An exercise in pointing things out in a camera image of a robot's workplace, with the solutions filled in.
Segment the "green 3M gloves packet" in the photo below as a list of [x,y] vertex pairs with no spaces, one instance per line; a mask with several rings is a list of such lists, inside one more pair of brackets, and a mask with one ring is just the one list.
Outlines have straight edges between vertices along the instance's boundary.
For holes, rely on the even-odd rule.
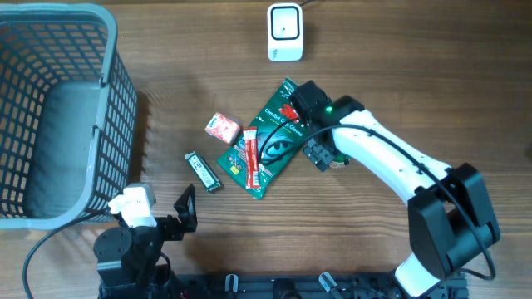
[[262,152],[259,165],[259,187],[246,187],[246,154],[244,137],[240,136],[235,145],[225,151],[217,164],[234,182],[251,194],[255,199],[262,199],[267,187],[283,172],[295,153],[288,152],[308,136],[307,128],[298,120],[298,114],[288,98],[298,84],[285,78],[264,107],[250,122],[258,129],[258,150]]

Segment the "red stick sachet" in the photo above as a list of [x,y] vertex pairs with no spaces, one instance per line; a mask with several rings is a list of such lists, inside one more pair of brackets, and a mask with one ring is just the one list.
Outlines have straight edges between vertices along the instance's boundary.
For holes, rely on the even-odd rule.
[[244,152],[246,154],[246,189],[259,189],[259,157],[257,144],[257,127],[245,128]]

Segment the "red white small box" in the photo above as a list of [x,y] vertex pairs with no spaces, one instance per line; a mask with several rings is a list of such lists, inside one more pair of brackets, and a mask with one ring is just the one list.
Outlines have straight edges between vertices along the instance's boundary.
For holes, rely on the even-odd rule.
[[240,132],[240,125],[220,113],[215,113],[204,130],[216,139],[231,145]]

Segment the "green lidded jar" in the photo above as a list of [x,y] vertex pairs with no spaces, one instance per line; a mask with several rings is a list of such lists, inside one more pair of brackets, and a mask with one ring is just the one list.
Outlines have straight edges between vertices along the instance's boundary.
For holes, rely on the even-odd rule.
[[329,167],[332,169],[338,169],[349,165],[350,157],[345,154],[337,155],[334,160],[330,163]]

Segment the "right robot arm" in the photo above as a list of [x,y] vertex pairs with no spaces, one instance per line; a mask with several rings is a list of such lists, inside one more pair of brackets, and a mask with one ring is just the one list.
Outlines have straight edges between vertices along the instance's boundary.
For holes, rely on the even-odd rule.
[[500,228],[482,174],[433,159],[382,126],[351,96],[331,100],[313,81],[289,101],[309,136],[302,147],[320,171],[354,159],[407,207],[411,255],[391,272],[360,273],[354,298],[465,298],[466,275],[491,281],[489,247]]

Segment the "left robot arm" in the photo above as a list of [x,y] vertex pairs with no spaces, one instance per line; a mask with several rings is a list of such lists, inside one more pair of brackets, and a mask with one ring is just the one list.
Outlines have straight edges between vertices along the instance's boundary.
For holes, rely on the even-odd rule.
[[196,231],[195,187],[189,185],[175,201],[175,216],[154,216],[154,204],[155,192],[146,183],[128,185],[108,203],[119,225],[104,231],[93,246],[101,278],[99,298],[190,296],[162,248]]

